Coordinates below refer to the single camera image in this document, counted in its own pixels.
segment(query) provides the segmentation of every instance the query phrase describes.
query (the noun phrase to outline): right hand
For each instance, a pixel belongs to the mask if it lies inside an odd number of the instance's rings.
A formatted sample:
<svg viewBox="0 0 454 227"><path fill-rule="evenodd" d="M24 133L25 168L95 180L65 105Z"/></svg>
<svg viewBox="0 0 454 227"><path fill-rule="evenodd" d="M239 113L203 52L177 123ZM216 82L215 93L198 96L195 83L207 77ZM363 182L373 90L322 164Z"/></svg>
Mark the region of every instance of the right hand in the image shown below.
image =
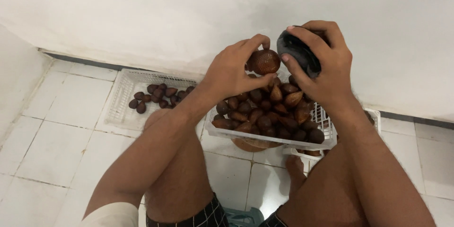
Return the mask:
<svg viewBox="0 0 454 227"><path fill-rule="evenodd" d="M319 76L310 79L291 55L281 56L301 90L328 112L355 100L350 85L352 55L337 24L314 20L302 27L290 26L287 32L307 44L321 64Z"/></svg>

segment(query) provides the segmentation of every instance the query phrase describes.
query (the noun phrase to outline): hairy arm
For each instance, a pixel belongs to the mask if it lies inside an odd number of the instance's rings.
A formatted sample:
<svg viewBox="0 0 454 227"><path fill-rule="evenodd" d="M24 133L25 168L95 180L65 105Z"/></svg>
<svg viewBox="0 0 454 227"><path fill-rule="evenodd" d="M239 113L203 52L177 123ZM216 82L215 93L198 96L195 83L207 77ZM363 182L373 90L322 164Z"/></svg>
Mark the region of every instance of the hairy arm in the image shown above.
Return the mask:
<svg viewBox="0 0 454 227"><path fill-rule="evenodd" d="M350 85L352 55L334 22L310 21L287 31L320 60L310 79L290 55L282 60L298 85L326 110L344 143L361 205L371 226L435 226L424 201L371 125Z"/></svg>
<svg viewBox="0 0 454 227"><path fill-rule="evenodd" d="M219 101L269 84L276 74L252 79L244 71L249 56L270 39L256 35L228 46L208 68L201 83L173 110L152 124L126 149L99 180L88 203L85 217L114 202L139 207L140 200L173 159L188 129Z"/></svg>

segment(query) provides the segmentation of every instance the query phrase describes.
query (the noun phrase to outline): foot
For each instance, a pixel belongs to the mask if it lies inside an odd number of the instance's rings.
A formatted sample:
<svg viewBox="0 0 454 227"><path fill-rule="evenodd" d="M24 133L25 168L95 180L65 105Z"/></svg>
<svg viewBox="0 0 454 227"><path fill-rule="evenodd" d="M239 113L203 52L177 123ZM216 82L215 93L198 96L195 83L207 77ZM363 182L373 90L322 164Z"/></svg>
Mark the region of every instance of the foot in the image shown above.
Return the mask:
<svg viewBox="0 0 454 227"><path fill-rule="evenodd" d="M295 192L304 184L307 177L304 175L304 164L299 156L290 155L287 158L285 166L288 174L290 175L289 197L292 197L293 194L295 194Z"/></svg>

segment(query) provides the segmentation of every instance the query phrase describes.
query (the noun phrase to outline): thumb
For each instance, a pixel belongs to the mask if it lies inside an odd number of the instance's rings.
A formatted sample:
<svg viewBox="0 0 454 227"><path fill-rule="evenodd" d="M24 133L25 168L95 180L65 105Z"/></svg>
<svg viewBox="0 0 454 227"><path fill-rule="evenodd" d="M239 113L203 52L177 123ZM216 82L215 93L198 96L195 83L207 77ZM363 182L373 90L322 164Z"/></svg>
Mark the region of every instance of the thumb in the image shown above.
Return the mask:
<svg viewBox="0 0 454 227"><path fill-rule="evenodd" d="M282 62L287 67L288 71L292 74L293 78L295 78L298 85L301 88L309 87L314 82L304 73L303 69L301 69L300 65L298 64L297 60L292 57L290 54L284 53L281 56Z"/></svg>
<svg viewBox="0 0 454 227"><path fill-rule="evenodd" d="M249 78L249 81L247 83L247 91L251 91L253 89L261 88L268 86L268 84L271 82L272 79L275 79L277 77L277 73L268 73L264 76L260 76L257 78Z"/></svg>

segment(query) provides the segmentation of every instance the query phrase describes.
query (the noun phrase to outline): left hand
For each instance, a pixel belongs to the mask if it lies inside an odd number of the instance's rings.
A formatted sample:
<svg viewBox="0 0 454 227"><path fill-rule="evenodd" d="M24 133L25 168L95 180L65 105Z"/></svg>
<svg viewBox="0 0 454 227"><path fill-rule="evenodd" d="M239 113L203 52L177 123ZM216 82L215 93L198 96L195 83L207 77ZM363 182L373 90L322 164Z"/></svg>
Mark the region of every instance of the left hand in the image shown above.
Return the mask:
<svg viewBox="0 0 454 227"><path fill-rule="evenodd" d="M273 78L277 77L276 73L251 78L244 71L247 60L260 45L264 49L269 49L269 37L257 34L251 39L227 46L214 58L198 87L204 88L210 96L221 101L268 85Z"/></svg>

